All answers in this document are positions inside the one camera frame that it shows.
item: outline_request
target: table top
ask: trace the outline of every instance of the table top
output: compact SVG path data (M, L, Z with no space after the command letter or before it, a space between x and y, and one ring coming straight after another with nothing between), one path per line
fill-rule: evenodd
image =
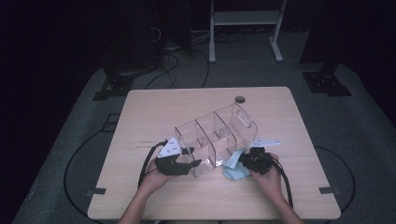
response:
M149 150L175 136L175 127L231 105L236 96L258 126L257 137L275 139L266 147L279 157L288 176L294 210L303 219L336 219L341 213L291 92L286 87L213 88L130 91L97 183L88 215L120 218L137 190ZM287 199L286 188L282 190ZM252 177L229 180L221 167L199 177L169 181L148 199L143 219L269 220L279 219Z

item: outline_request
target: blue cloth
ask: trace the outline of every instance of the blue cloth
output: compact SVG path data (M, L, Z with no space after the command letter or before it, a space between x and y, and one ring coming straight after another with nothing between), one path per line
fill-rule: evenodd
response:
M231 180L238 180L250 175L248 168L242 162L238 161L242 153L247 149L245 147L236 150L233 155L222 164L223 175Z

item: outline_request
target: person's left hand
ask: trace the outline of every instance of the person's left hand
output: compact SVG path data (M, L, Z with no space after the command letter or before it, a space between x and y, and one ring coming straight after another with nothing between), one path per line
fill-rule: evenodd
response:
M140 188L144 188L150 192L154 192L155 190L162 188L166 182L168 182L168 180L177 177L176 175L164 175L161 173L157 169L154 160L155 159L150 161L146 175L143 178L142 184L140 185Z

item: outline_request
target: black cable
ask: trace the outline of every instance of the black cable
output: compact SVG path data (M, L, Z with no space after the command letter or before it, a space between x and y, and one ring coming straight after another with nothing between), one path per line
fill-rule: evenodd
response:
M204 56L205 61L206 61L206 76L205 76L204 83L201 86L201 88L203 88L206 84L207 78L209 77L209 60L207 59L206 55L203 52L201 52L200 50L198 50L198 49L191 49L191 50L202 54L202 56Z
M82 211L72 200L69 191L67 190L67 172L69 170L70 164L72 163L73 159L75 158L75 156L81 151L81 149L85 146L85 144L87 144L91 139L93 139L97 134L99 133L110 133L110 131L107 131L106 128L108 128L109 126L114 125L114 122L109 122L108 125L104 125L102 127L102 129L96 133L94 133L93 135L91 135L88 139L86 139L77 149L76 151L73 153L72 157L69 159L66 168L64 170L64 193L66 195L67 200L70 202L70 204L78 211L80 212L84 217L86 217L87 219L95 222L95 223L99 223L99 224L103 224L103 222L100 222L98 220L92 219L90 217L88 217L88 215Z
M156 171L156 170L158 170L158 168L155 168L155 169L152 169L152 170L150 170L150 171L147 171L147 172L145 173L145 175L148 175L149 173L154 172L154 171Z
M174 57L174 58L176 58L176 60L178 61L178 58L177 58L176 56L174 56L174 55L167 54L167 56L168 56L168 57ZM168 74L169 79L171 79L171 81L172 81L171 85L169 86L169 89L171 89L172 86L173 86L173 88L175 89L175 88L176 88L175 83L176 83L176 81L177 81L177 77L171 73L171 70L166 69L166 68L163 66L163 64L162 64L162 69L163 69L163 71L165 71L165 72Z
M173 57L173 58L176 60L176 63L175 63L169 70L165 70L165 72L163 72L163 73L159 74L158 76L156 76L155 78L153 78L153 79L146 85L145 90L147 90L147 89L149 88L149 86L151 85L151 83L153 83L157 78L159 78L159 77L161 77L161 76L163 76L163 75L165 75L165 74L168 74L170 71L172 71L173 69L176 68L176 66L178 65L178 58L177 58L176 56L174 56L174 55L171 55L171 54L169 54L168 56Z
M94 133L93 135L91 135L91 137L89 137L87 140L85 140L84 143L82 143L78 149L73 153L72 157L69 159L69 162L66 165L66 169L64 170L64 193L66 194L67 200L73 205L73 207L79 211L84 217L88 218L89 220L92 220L93 222L96 223L100 223L102 224L102 222L98 221L98 220L94 220L90 217L88 217L88 215L82 211L72 200L72 198L70 197L69 191L67 190L67 186L66 186L66 180L67 180L67 172L69 170L70 164L72 163L74 157L78 154L78 152L85 146L85 144L87 144L91 139L93 139L97 134L101 133L102 130Z
M140 172L139 180L138 180L138 182L137 182L137 187L138 187L138 188L139 188L140 185L142 184L143 178L144 178L145 175L147 174L147 173L146 173L146 170L147 170L147 168L148 168L149 161L151 160L151 156L152 156L152 154L154 153L155 149L156 149L158 146L163 146L163 147L164 147L164 146L166 145L166 143L168 143L168 140L165 140L165 141L163 141L163 142L161 142L161 143L155 145L155 146L152 147L151 150L148 152L148 155L147 155L147 157L146 157L146 159L145 159L145 162L143 163L142 170L141 170L141 172Z
M207 44L209 42L210 32L209 31L202 31L203 35L198 35L198 37L194 37L191 41L191 44L194 46Z
M267 158L266 156L260 155L260 154L258 156L266 161L271 162L271 164L273 166L275 166L275 168L280 172L280 174L283 177L283 181L285 182L286 192L288 193L289 205L291 208L293 208L293 198L291 196L290 182L289 182L289 179L286 176L285 171L283 170L283 167L280 164L280 162L272 156L271 156L271 159Z
M233 44L245 39L245 35L243 34L235 34L229 35L227 33L218 33L215 37L215 42L219 44Z
M355 180L355 176L353 175L352 170L349 168L349 166L344 161L344 159L341 158L337 153L329 150L326 147L314 146L314 148L319 148L319 149L322 149L322 150L325 150L325 151L328 151L328 152L332 153L336 158L338 158L338 160L340 160L345 165L346 169L349 172L350 178L352 180L352 195L350 196L350 198L349 198L348 202L346 203L346 205L341 209L341 215L342 215L348 209L348 207L351 205L352 201L355 199L355 195L356 195L356 180Z

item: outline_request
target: gray carpet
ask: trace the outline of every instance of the gray carpet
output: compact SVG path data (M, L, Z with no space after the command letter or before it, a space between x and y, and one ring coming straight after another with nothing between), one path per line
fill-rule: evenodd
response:
M275 60L268 43L269 34L245 35L245 39L232 44L217 44L217 61L209 66L205 87L290 88L340 208L355 194L346 211L333 223L392 223L396 220L395 127L364 89L357 74L342 64L335 74L352 96L329 97L309 90L302 72L318 71L322 64L298 63L307 35L280 34L278 44L283 63ZM207 57L207 43L194 48ZM157 78L148 88L201 88L207 69L205 57L197 51L172 55L178 58L177 67L171 75ZM167 69L175 62L173 57L163 57ZM159 68L136 78L133 89L145 89L162 72ZM125 100L125 97L109 97L106 101L93 101L105 80L103 70L92 74L13 223L93 223L67 200L64 172L78 150L68 166L66 187L76 207L85 213L112 139L112 132L100 131L109 114L121 112ZM347 167L333 152L353 173L356 191ZM307 220L307 223L324 221Z

